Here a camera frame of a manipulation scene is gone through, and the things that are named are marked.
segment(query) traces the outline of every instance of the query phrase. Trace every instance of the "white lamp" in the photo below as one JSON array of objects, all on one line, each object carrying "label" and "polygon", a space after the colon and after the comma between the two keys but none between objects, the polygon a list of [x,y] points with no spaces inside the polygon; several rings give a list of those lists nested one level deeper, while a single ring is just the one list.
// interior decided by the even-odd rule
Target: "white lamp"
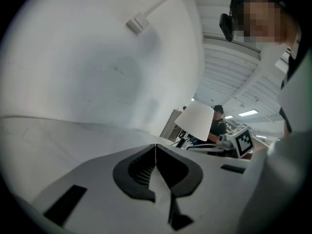
[{"label": "white lamp", "polygon": [[196,100],[192,101],[175,120],[175,124],[186,132],[176,147],[181,147],[183,145],[188,134],[200,140],[207,141],[214,112],[215,111],[210,106],[201,104]]}]

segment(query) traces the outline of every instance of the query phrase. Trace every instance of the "white ceiling beam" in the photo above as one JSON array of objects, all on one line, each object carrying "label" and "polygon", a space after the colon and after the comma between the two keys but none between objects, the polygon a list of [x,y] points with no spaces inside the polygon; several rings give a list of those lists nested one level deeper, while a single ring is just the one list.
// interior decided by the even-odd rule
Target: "white ceiling beam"
[{"label": "white ceiling beam", "polygon": [[261,62],[258,64],[258,67],[250,75],[250,77],[241,85],[241,87],[231,95],[228,99],[223,102],[223,106],[229,103],[232,100],[232,97],[239,98],[243,93],[245,93],[251,86],[253,86],[258,79],[261,78],[262,74],[266,72],[267,74],[272,74],[276,78],[281,79],[280,69],[278,69],[275,64],[279,58],[283,55],[287,46],[285,44],[268,46],[262,49],[260,56]]},{"label": "white ceiling beam", "polygon": [[286,74],[288,70],[288,63],[280,58],[276,63],[276,67],[283,71],[284,74]]},{"label": "white ceiling beam", "polygon": [[283,137],[283,133],[268,133],[268,132],[260,132],[260,131],[255,131],[257,135],[261,136],[266,136],[266,137],[275,137],[275,138],[281,138]]},{"label": "white ceiling beam", "polygon": [[261,144],[263,144],[263,145],[265,145],[266,147],[270,147],[267,143],[265,143],[262,139],[260,139],[260,138],[257,138],[257,137],[255,137],[255,136],[252,136],[252,138],[254,139],[254,141],[258,141],[258,142],[260,142]]},{"label": "white ceiling beam", "polygon": [[212,31],[213,29],[212,28],[208,28],[208,29],[205,29],[205,24],[203,23],[203,34],[204,34],[204,38],[205,39],[216,39],[216,40],[221,40],[221,41],[224,41],[224,42],[228,42],[230,43],[230,45],[232,46],[242,46],[242,47],[245,47],[245,48],[248,48],[248,49],[251,49],[255,52],[257,52],[259,54],[259,60],[260,60],[260,49],[258,49],[256,46],[253,46],[253,45],[250,45],[249,43],[245,43],[245,42],[241,42],[238,40],[237,37],[234,36],[233,40],[231,42],[227,41],[224,37],[224,34],[222,32],[222,30],[220,29],[220,27],[217,25],[216,27],[218,29],[217,32],[215,32],[215,28],[214,31]]},{"label": "white ceiling beam", "polygon": [[251,62],[259,63],[260,54],[256,51],[229,41],[205,38],[203,47],[208,49],[216,49],[230,54],[241,56]]},{"label": "white ceiling beam", "polygon": [[268,117],[268,118],[240,119],[239,122],[242,124],[248,124],[248,123],[272,122],[272,121],[275,122],[275,121],[280,121],[280,120],[283,120],[283,117],[281,115]]}]

